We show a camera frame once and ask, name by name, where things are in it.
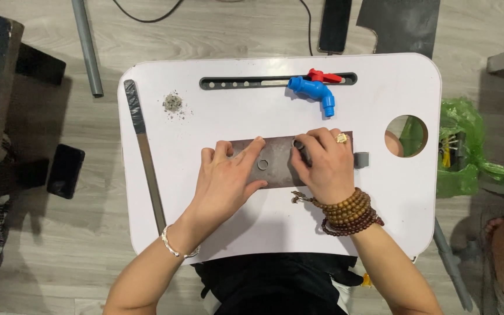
gray pvc pipe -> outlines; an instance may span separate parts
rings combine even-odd
[[[88,27],[87,11],[85,10],[84,0],[71,0],[74,9],[75,22],[77,23],[77,31],[83,57],[85,59],[85,67],[87,68],[88,83],[91,86],[93,97],[103,97],[102,82],[100,81],[99,66],[96,63],[94,55],[94,47],[92,46],[91,30]]]
[[[457,263],[454,260],[454,255],[450,249],[450,245],[446,241],[444,234],[442,232],[441,226],[438,224],[438,220],[435,217],[435,232],[433,233],[433,239],[438,247],[438,254],[441,256],[442,264],[446,269],[446,273],[450,275],[452,284],[454,284],[454,289],[458,294],[460,303],[462,307],[471,312],[473,309],[472,298],[470,297],[470,292],[466,288],[466,284],[462,281],[462,275],[460,275],[460,270],[458,269]]]

wooden bead bracelet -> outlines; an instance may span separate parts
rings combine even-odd
[[[322,209],[326,216],[322,220],[322,230],[328,235],[347,236],[359,233],[373,223],[384,226],[382,219],[371,207],[371,197],[359,188],[355,188],[351,197],[337,204],[321,204],[316,198],[306,198],[306,195],[301,192],[293,191],[292,193],[295,195],[291,200],[292,203],[296,204],[300,199]]]

ring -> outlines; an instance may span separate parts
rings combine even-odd
[[[347,142],[347,134],[345,133],[340,133],[335,137],[335,141],[338,143],[346,143]]]

black phone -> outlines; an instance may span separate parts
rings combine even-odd
[[[72,199],[84,160],[83,150],[59,144],[55,149],[46,190],[59,197]]]
[[[342,54],[346,49],[347,28],[352,0],[325,0],[318,51]]]

faucet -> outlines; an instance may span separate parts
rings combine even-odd
[[[324,115],[332,117],[335,106],[334,96],[323,82],[340,83],[342,82],[342,77],[331,73],[325,74],[313,68],[309,71],[309,77],[311,81],[303,79],[302,76],[291,77],[287,83],[287,87],[293,90],[295,94],[303,93],[313,100],[321,100]]]

